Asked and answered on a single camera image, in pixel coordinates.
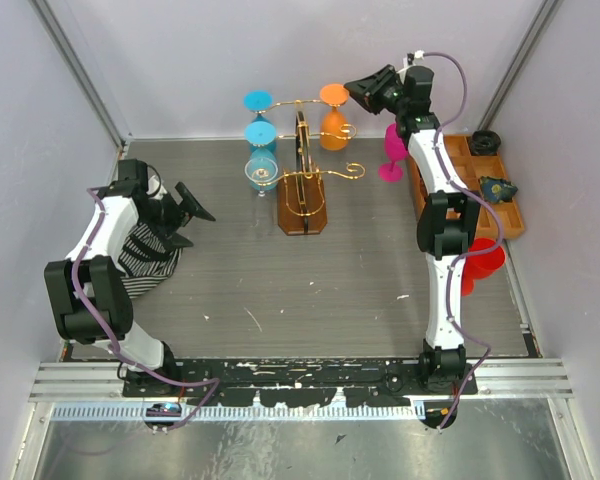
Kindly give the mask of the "black white striped bag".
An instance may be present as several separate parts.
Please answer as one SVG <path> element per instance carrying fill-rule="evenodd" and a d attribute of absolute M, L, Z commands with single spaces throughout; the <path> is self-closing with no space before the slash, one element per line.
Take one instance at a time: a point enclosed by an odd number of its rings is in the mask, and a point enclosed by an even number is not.
<path fill-rule="evenodd" d="M 167 251 L 146 224 L 136 225 L 126 237 L 118 258 L 121 280 L 129 298 L 139 298 L 171 278 L 181 254 L 181 249 Z"/>

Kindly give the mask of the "orange plastic wine glass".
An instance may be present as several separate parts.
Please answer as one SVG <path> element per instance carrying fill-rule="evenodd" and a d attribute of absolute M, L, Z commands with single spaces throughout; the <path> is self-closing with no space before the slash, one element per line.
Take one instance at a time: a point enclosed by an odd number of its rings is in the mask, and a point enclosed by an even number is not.
<path fill-rule="evenodd" d="M 320 144 L 329 151 L 344 149 L 349 142 L 347 119 L 339 110 L 348 98 L 349 93 L 343 85 L 332 83 L 325 85 L 319 93 L 320 100 L 329 107 L 321 124 Z"/>

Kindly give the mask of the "magenta plastic wine glass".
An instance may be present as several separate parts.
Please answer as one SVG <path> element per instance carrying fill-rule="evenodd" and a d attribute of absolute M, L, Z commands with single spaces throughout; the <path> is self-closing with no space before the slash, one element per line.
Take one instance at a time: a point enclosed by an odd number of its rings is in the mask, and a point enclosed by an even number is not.
<path fill-rule="evenodd" d="M 400 163 L 406 160 L 408 151 L 397 134 L 395 123 L 390 124 L 385 131 L 384 151 L 388 161 L 378 168 L 378 175 L 385 182 L 399 182 L 404 175 Z"/>

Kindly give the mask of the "clear glass wine glass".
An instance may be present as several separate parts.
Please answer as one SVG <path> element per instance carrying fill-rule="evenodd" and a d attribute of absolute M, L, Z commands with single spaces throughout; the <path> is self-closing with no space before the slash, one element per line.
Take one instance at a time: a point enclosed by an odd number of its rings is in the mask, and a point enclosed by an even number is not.
<path fill-rule="evenodd" d="M 245 165 L 244 173 L 259 197 L 264 197 L 278 181 L 278 165 L 275 160 L 269 158 L 250 159 Z"/>

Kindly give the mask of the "light blue front wine glass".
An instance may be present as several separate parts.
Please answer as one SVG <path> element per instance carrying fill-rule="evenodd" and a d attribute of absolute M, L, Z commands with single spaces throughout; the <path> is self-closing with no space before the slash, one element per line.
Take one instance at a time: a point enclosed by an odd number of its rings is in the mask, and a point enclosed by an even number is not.
<path fill-rule="evenodd" d="M 248 130 L 245 130 L 245 138 L 251 148 L 249 160 L 253 158 L 264 157 L 275 160 L 277 163 L 277 159 L 274 154 L 274 149 L 276 146 L 275 141 L 277 138 L 275 127 L 268 127 L 263 123 L 261 123 L 259 126 L 254 124 Z"/>

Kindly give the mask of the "light blue wine glass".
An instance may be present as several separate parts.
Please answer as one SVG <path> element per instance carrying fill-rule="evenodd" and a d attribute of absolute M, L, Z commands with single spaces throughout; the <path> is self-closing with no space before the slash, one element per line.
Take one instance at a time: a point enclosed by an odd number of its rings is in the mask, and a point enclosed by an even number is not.
<path fill-rule="evenodd" d="M 244 96 L 244 107 L 254 114 L 254 118 L 247 125 L 248 130 L 252 125 L 261 123 L 274 128 L 273 124 L 264 116 L 264 112 L 273 105 L 272 95 L 265 90 L 252 90 Z"/>
<path fill-rule="evenodd" d="M 276 146 L 275 141 L 277 138 L 275 127 L 268 127 L 263 123 L 261 123 L 259 126 L 254 124 L 248 130 L 245 130 L 245 138 L 251 148 L 249 160 L 253 158 L 264 157 L 275 160 L 277 163 L 277 159 L 274 154 L 274 149 Z"/>

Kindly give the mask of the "red plastic wine glass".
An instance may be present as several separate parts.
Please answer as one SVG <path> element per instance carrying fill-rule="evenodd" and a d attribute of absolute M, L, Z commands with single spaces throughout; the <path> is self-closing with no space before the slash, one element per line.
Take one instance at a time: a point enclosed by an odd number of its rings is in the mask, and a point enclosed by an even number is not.
<path fill-rule="evenodd" d="M 461 295 L 470 295 L 477 280 L 491 276 L 505 264 L 505 261 L 506 254 L 501 246 L 498 246 L 489 253 L 467 258 L 462 275 Z"/>

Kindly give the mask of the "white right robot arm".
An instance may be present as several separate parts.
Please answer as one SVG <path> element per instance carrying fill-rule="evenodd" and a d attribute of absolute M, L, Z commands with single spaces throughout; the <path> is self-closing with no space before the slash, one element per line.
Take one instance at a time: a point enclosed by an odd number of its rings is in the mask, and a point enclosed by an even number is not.
<path fill-rule="evenodd" d="M 412 66 L 399 74 L 391 65 L 344 88 L 367 112 L 386 110 L 415 161 L 427 197 L 417 223 L 417 244 L 429 273 L 429 320 L 416 378 L 439 394 L 466 369 L 461 325 L 461 284 L 466 255 L 475 239 L 480 205 L 456 173 L 444 145 L 441 123 L 431 111 L 434 72 Z"/>

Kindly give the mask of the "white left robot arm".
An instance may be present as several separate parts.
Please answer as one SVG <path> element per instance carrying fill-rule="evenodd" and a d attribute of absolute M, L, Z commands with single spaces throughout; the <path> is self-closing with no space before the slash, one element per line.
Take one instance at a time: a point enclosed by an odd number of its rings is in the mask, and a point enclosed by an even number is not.
<path fill-rule="evenodd" d="M 168 191 L 159 172 L 137 159 L 119 161 L 116 178 L 88 193 L 94 214 L 87 230 L 44 269 L 58 334 L 110 353 L 129 380 L 158 396 L 190 388 L 170 347 L 137 323 L 133 301 L 170 278 L 192 247 L 180 229 L 214 216 L 184 183 Z"/>

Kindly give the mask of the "blue yellow patterned fabric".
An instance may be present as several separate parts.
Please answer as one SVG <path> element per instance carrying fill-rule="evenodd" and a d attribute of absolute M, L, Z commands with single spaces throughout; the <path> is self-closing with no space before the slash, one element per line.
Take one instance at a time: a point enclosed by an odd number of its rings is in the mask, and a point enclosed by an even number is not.
<path fill-rule="evenodd" d="M 479 186 L 482 197 L 490 204 L 511 203 L 518 187 L 504 178 L 481 176 Z"/>

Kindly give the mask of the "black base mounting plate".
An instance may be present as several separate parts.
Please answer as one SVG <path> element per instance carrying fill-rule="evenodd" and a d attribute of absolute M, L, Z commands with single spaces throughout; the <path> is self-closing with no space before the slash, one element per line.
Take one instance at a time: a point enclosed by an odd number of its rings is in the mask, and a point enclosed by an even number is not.
<path fill-rule="evenodd" d="M 408 406 L 411 396 L 453 396 L 461 379 L 426 378 L 416 361 L 402 358 L 184 359 L 172 372 L 184 388 L 146 373 L 119 371 L 125 398 L 178 397 L 190 406 L 290 408 L 326 406 L 338 394 L 348 407 Z"/>

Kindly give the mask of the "aluminium front rail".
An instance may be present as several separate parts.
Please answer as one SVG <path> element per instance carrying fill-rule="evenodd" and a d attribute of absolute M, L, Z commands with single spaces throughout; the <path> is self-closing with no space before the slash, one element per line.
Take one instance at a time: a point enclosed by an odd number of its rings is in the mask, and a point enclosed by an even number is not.
<path fill-rule="evenodd" d="M 501 397 L 564 397 L 573 391 L 561 361 L 541 358 L 487 359 L 469 366 L 460 380 L 417 378 L 417 365 L 407 359 L 187 359 L 182 365 L 186 397 L 204 394 L 206 381 L 219 380 L 222 391 L 242 395 L 245 403 L 264 390 L 328 396 L 358 391 L 369 395 L 450 396 L 457 388 L 466 395 Z M 130 380 L 114 362 L 43 363 L 31 399 L 69 401 L 107 398 L 173 397 L 178 389 L 161 383 Z"/>

